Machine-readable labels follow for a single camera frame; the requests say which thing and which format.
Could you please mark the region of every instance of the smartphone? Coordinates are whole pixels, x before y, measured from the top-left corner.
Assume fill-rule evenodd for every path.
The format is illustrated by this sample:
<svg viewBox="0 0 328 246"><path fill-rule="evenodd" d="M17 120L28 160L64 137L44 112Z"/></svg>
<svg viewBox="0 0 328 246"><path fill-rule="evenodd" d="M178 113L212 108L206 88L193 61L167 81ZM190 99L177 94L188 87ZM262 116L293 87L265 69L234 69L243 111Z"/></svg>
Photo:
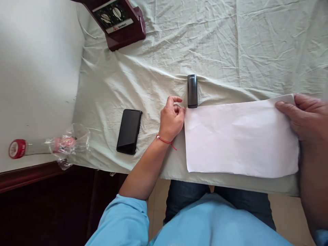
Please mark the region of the smartphone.
<svg viewBox="0 0 328 246"><path fill-rule="evenodd" d="M124 109L116 151L130 155L136 153L141 115L140 110Z"/></svg>

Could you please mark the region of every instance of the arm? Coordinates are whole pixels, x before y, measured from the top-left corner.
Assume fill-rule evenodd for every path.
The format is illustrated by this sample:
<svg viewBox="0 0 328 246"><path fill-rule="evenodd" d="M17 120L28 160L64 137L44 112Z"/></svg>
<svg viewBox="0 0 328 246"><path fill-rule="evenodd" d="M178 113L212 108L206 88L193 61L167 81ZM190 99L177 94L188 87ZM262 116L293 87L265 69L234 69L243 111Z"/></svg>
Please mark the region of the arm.
<svg viewBox="0 0 328 246"><path fill-rule="evenodd" d="M161 111L159 136L171 142L181 131L186 108L174 105L180 97L169 97ZM147 200L152 192L169 144L154 139L107 206L98 229L86 245L146 245L149 220Z"/></svg>
<svg viewBox="0 0 328 246"><path fill-rule="evenodd" d="M300 192L304 213L314 230L328 230L328 102L302 94L297 106L277 102L291 121L301 146Z"/></svg>
<svg viewBox="0 0 328 246"><path fill-rule="evenodd" d="M166 105L161 111L159 136L168 142L171 142L181 131L186 113L185 107L181 108L177 104L174 105L174 102L182 102L182 99L180 97L168 97ZM119 194L147 200L154 189L165 153L169 147L169 144L155 138L127 176Z"/></svg>

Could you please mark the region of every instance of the light blue sleeve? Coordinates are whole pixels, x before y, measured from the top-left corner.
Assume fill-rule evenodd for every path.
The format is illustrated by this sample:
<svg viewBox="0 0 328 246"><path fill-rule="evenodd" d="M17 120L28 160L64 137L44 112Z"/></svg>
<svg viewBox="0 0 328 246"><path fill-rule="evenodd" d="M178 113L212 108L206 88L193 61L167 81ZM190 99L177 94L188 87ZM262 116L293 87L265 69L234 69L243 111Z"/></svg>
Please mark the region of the light blue sleeve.
<svg viewBox="0 0 328 246"><path fill-rule="evenodd" d="M146 202L117 195L86 245L147 245L148 228Z"/></svg>
<svg viewBox="0 0 328 246"><path fill-rule="evenodd" d="M317 246L328 246L328 231L317 230L314 234L314 241Z"/></svg>

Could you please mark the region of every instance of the jeans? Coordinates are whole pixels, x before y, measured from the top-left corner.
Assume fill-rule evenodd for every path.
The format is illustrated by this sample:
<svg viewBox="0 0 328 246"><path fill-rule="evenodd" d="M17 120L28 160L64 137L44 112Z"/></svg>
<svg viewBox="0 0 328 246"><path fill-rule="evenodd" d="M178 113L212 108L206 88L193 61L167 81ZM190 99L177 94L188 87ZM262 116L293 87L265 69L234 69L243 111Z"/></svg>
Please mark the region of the jeans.
<svg viewBox="0 0 328 246"><path fill-rule="evenodd" d="M235 208L250 212L276 230L268 194L218 186L214 188L214 192L230 202ZM210 193L209 186L206 184L171 180L163 223L168 223L181 209L196 202L206 193Z"/></svg>

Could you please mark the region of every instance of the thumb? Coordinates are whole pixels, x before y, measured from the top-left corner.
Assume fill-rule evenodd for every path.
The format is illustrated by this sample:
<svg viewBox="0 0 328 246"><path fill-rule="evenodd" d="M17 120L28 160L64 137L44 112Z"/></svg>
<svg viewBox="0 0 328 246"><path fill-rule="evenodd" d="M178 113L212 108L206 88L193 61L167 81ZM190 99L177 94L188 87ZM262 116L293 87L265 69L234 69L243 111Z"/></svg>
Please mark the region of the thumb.
<svg viewBox="0 0 328 246"><path fill-rule="evenodd" d="M281 113L287 115L291 120L297 120L305 113L295 105L282 101L277 102L275 106Z"/></svg>
<svg viewBox="0 0 328 246"><path fill-rule="evenodd" d="M182 119L185 119L185 115L186 115L186 107L180 108L177 117L180 117Z"/></svg>

